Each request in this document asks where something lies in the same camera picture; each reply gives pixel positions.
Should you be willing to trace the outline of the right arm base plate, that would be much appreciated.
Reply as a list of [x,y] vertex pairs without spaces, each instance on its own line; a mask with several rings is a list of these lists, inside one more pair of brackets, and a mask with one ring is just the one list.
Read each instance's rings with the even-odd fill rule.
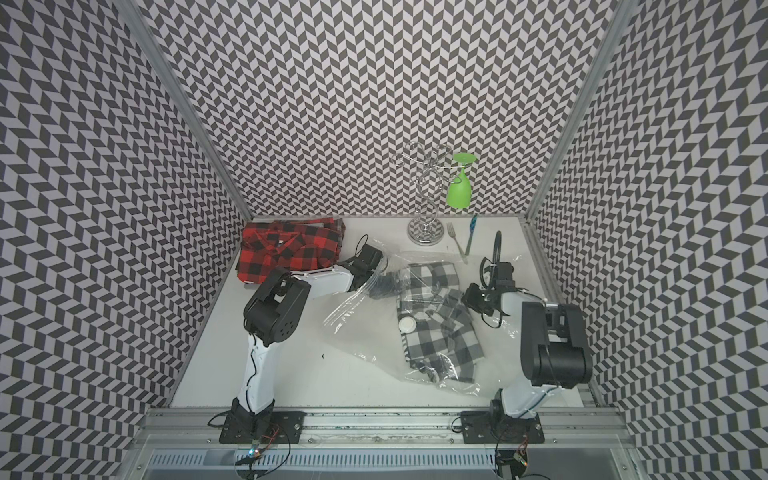
[[462,411],[451,423],[453,433],[460,434],[465,444],[523,444],[545,442],[539,417],[515,419],[501,415],[498,419],[488,411]]

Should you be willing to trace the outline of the aluminium corner post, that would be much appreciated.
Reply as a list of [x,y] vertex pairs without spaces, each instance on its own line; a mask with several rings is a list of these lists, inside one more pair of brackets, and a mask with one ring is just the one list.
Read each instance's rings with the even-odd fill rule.
[[129,0],[115,0],[113,1],[113,4],[129,28],[132,37],[139,45],[143,54],[147,57],[152,69],[177,107],[193,138],[196,140],[209,164],[216,172],[224,189],[233,200],[238,211],[246,220],[251,220],[252,213],[245,198],[241,194],[214,147],[205,126],[198,117],[175,72],[159,46],[156,44],[154,36],[144,22],[144,18],[136,2]]
[[601,40],[595,58],[591,63],[585,81],[580,89],[571,112],[558,139],[555,149],[547,161],[541,180],[535,190],[530,205],[524,215],[528,223],[532,222],[541,209],[551,187],[557,178],[563,162],[571,148],[580,125],[582,124],[589,106],[596,94],[600,82],[614,56],[615,50],[621,43],[625,30],[639,5],[636,0],[621,0],[617,2],[616,10]]

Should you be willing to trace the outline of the grey white checked shirt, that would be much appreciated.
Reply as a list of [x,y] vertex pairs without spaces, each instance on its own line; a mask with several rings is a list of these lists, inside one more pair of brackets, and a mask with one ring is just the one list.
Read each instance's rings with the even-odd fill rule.
[[397,323],[403,316],[416,319],[413,333],[399,331],[404,358],[432,383],[473,384],[484,358],[462,294],[456,266],[446,261],[410,263],[377,278],[369,291],[375,300],[395,300]]

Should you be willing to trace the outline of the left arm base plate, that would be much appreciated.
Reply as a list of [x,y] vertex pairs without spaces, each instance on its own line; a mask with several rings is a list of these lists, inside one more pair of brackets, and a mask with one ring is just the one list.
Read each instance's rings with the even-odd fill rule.
[[306,414],[299,410],[277,411],[238,418],[228,412],[221,428],[220,444],[298,444]]

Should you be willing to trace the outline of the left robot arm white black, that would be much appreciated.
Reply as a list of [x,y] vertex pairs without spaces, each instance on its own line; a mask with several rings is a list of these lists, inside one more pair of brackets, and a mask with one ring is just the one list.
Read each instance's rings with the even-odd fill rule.
[[296,331],[307,302],[359,289],[383,259],[381,253],[360,254],[328,268],[299,272],[277,267],[268,274],[243,310],[248,354],[233,414],[258,416],[272,407],[282,343]]

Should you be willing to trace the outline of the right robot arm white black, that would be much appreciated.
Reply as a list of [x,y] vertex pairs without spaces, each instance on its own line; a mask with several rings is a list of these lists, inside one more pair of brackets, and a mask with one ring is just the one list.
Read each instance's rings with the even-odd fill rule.
[[587,384],[593,361],[582,310],[573,304],[551,303],[522,289],[483,288],[470,284],[462,296],[483,318],[498,314],[519,325],[522,378],[500,389],[491,403],[496,419],[528,420],[561,390]]

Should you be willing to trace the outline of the white bag valve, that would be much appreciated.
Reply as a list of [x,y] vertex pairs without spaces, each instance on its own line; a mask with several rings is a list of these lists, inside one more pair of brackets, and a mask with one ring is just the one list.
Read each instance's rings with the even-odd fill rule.
[[398,329],[402,334],[413,333],[417,328],[417,321],[412,316],[403,316],[398,320]]

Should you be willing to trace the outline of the aluminium corner post left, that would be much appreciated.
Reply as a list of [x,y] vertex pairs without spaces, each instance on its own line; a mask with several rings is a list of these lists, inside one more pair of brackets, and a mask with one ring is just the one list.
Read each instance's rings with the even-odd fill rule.
[[251,220],[252,213],[245,198],[241,194],[214,147],[205,126],[198,117],[175,72],[159,46],[156,44],[154,36],[144,22],[144,18],[136,2],[129,0],[115,0],[113,1],[113,4],[129,28],[132,37],[139,45],[143,54],[147,57],[152,69],[177,107],[193,138],[196,140],[209,164],[216,172],[224,189],[233,200],[238,211],[246,220]]

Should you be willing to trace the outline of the clear vacuum bag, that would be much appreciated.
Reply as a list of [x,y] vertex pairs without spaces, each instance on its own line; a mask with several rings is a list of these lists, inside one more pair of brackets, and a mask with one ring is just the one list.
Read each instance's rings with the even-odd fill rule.
[[357,290],[324,299],[324,339],[397,380],[490,398],[523,377],[521,330],[463,303],[479,266],[456,253],[386,252]]

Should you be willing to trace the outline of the aluminium front rail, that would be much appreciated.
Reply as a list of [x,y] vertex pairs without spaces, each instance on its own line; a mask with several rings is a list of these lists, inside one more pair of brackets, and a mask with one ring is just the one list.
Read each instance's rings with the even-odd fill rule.
[[[451,423],[462,408],[277,408],[306,414],[298,444],[292,446],[376,447],[475,445],[514,448],[520,444],[465,444]],[[226,414],[218,408],[153,409],[142,421],[135,444],[155,442],[166,448],[224,447],[218,442]],[[530,447],[631,448],[634,442],[619,412],[607,407],[545,407],[535,417],[545,442]]]

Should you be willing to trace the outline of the blue pen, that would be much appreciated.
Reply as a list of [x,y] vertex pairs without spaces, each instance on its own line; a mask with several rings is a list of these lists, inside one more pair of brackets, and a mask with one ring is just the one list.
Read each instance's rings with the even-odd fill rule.
[[478,215],[474,214],[472,216],[471,220],[470,220],[470,223],[469,223],[469,230],[468,230],[469,233],[468,233],[468,239],[467,239],[466,248],[465,248],[465,254],[467,256],[471,252],[471,247],[472,247],[472,243],[473,243],[473,237],[474,237],[474,232],[475,232],[477,220],[478,220]]

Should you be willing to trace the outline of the green plastic wine glass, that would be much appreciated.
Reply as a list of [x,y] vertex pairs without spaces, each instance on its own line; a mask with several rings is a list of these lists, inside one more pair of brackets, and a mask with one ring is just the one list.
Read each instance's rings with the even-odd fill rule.
[[446,194],[446,204],[454,209],[466,209],[471,204],[472,185],[467,175],[467,168],[475,163],[477,157],[471,153],[460,152],[453,156],[453,161],[460,168],[458,175],[451,181]]

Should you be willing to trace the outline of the aluminium corner post right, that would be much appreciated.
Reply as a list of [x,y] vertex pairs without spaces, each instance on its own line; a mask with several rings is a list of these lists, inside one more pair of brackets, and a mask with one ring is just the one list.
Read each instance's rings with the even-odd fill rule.
[[582,124],[589,106],[596,94],[600,82],[614,56],[615,50],[621,43],[625,30],[639,5],[636,0],[621,0],[617,2],[616,10],[601,40],[595,58],[591,63],[585,81],[580,89],[571,112],[558,139],[555,149],[547,161],[541,180],[535,190],[530,205],[524,215],[528,223],[532,222],[541,209],[551,187],[557,178],[563,162],[571,148],[580,125]]

